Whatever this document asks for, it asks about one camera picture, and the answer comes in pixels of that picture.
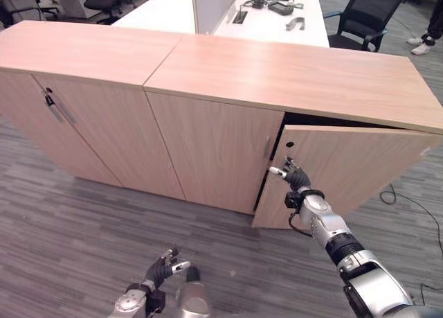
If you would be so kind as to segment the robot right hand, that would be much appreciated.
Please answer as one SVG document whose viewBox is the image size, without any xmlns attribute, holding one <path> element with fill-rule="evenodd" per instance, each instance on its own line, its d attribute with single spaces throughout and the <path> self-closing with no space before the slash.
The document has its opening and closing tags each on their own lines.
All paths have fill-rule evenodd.
<svg viewBox="0 0 443 318">
<path fill-rule="evenodd" d="M 310 187 L 311 181 L 304 170 L 291 157 L 284 158 L 283 168 L 270 167 L 269 172 L 283 179 L 293 191 L 302 187 Z"/>
</svg>

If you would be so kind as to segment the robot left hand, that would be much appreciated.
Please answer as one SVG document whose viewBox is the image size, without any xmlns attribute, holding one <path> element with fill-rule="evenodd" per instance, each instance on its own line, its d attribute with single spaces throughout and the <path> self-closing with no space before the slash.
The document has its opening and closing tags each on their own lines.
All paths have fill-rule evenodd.
<svg viewBox="0 0 443 318">
<path fill-rule="evenodd" d="M 176 262 L 179 255 L 176 247 L 168 248 L 160 257 L 148 268 L 142 284 L 151 291 L 157 290 L 163 282 L 172 275 L 185 271 L 191 266 L 190 261 Z"/>
</svg>

